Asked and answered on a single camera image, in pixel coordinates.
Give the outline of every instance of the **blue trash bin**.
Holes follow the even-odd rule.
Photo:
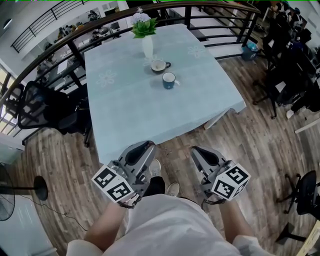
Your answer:
[[[257,56],[258,47],[253,42],[248,42],[245,47],[242,47],[242,59],[244,61],[251,61]]]

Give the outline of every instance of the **table leg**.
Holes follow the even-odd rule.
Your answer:
[[[213,126],[229,109],[222,111],[220,114],[216,115],[214,118],[210,119],[205,123],[204,129],[208,130],[211,126]]]
[[[301,133],[302,131],[306,130],[306,129],[309,129],[310,127],[312,126],[315,126],[316,124],[320,123],[320,118],[318,118],[317,120],[314,120],[313,122],[305,125],[304,127],[301,127],[300,129],[298,130],[295,130],[294,133],[295,134],[298,134],[298,133]]]

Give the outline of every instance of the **flower pattern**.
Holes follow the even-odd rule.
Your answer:
[[[99,74],[99,79],[96,84],[100,85],[101,88],[104,88],[107,84],[113,84],[115,82],[114,77],[116,76],[116,73],[113,73],[111,70],[107,70],[105,73]]]
[[[144,66],[144,67],[145,67],[145,66],[149,66],[149,65],[151,65],[151,63],[152,63],[153,61],[157,61],[157,60],[163,61],[164,58],[158,58],[158,56],[157,56],[156,54],[154,54],[154,55],[152,56],[152,58],[147,58],[147,57],[145,57],[145,58],[144,58],[143,66]]]
[[[193,55],[197,59],[205,55],[206,50],[198,46],[188,47],[188,54]]]

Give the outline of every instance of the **black pants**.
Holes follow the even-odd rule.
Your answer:
[[[153,177],[150,180],[150,185],[146,189],[143,197],[164,194],[166,192],[166,184],[162,177]]]
[[[298,99],[291,107],[291,110],[296,113],[299,109],[301,109],[303,106],[308,107],[309,104],[306,100],[305,97],[301,97],[300,99]]]

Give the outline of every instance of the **fan stand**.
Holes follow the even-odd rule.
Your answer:
[[[36,196],[41,201],[45,201],[48,198],[48,187],[45,179],[42,176],[36,176],[33,181],[33,187],[24,186],[0,186],[0,189],[12,189],[12,190],[34,190]]]

